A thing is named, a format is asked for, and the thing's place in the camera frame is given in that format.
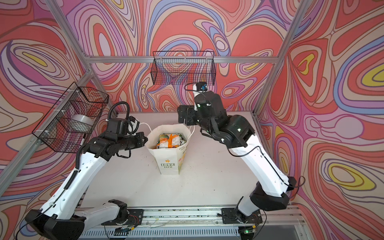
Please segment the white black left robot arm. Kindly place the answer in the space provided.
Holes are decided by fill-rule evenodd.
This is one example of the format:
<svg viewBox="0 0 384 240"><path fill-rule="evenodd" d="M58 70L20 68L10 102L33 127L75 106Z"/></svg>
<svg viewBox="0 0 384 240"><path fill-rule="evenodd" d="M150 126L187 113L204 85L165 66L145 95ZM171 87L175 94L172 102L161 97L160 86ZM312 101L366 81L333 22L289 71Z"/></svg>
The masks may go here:
<svg viewBox="0 0 384 240"><path fill-rule="evenodd" d="M92 138L76 154L76 165L54 195L39 210L30 210L25 220L40 236L49 240L77 240L93 227L112 222L125 225L130 213L127 204L110 200L100 207L76 211L94 177L120 150L142 148L148 138L143 132L108 139Z"/></svg>

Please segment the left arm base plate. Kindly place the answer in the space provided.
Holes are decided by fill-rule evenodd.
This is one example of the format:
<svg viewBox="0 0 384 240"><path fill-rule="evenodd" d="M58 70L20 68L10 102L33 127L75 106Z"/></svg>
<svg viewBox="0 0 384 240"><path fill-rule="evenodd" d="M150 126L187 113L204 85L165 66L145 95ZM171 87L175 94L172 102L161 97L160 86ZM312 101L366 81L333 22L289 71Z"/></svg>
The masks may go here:
<svg viewBox="0 0 384 240"><path fill-rule="evenodd" d="M139 226L142 224L144 209L128 209L124 216L118 216L117 219L102 223L102 226Z"/></svg>

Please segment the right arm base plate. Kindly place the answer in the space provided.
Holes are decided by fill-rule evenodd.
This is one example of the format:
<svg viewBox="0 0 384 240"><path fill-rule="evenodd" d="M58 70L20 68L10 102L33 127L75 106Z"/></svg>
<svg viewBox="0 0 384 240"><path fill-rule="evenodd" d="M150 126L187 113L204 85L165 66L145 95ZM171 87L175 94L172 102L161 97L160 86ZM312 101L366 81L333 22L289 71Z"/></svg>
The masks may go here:
<svg viewBox="0 0 384 240"><path fill-rule="evenodd" d="M222 208L217 216L222 218L224 224L253 224L257 226L263 223L260 210L256 210L250 216L246 216L236 208Z"/></svg>

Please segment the white floral paper bag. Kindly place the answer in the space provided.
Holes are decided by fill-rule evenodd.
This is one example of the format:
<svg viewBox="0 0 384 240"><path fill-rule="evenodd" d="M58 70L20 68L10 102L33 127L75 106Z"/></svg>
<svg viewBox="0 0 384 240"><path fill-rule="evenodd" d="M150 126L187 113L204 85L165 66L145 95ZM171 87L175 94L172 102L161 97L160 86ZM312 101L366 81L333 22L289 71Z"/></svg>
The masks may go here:
<svg viewBox="0 0 384 240"><path fill-rule="evenodd" d="M187 127L184 124L160 125L150 129L148 141L145 146L154 157L162 175L179 175L186 156L188 144L195 132L195 127ZM184 145L172 149L157 149L156 145L161 134L181 134L187 141Z"/></svg>

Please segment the orange candy bag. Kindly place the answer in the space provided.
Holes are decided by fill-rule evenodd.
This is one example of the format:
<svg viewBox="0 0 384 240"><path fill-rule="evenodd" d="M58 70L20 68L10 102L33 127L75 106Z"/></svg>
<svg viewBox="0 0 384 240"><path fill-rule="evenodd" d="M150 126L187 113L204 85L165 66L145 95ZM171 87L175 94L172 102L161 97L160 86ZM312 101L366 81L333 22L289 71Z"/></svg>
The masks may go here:
<svg viewBox="0 0 384 240"><path fill-rule="evenodd" d="M157 149L172 149L184 145L187 141L181 134L161 134L156 145Z"/></svg>

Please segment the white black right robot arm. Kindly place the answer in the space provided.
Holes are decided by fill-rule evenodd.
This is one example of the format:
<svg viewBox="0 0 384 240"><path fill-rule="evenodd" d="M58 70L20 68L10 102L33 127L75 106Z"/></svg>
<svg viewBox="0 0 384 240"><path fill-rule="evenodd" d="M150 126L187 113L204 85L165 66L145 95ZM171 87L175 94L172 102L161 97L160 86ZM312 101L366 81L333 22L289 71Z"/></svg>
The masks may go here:
<svg viewBox="0 0 384 240"><path fill-rule="evenodd" d="M193 105L178 107L178 122L199 126L203 136L225 145L230 155L241 158L258 180L250 195L239 201L237 219L244 222L258 210L286 209L290 202L287 193L297 186L297 181L277 167L248 120L241 115L228 115L221 97L212 91L195 91L194 96Z"/></svg>

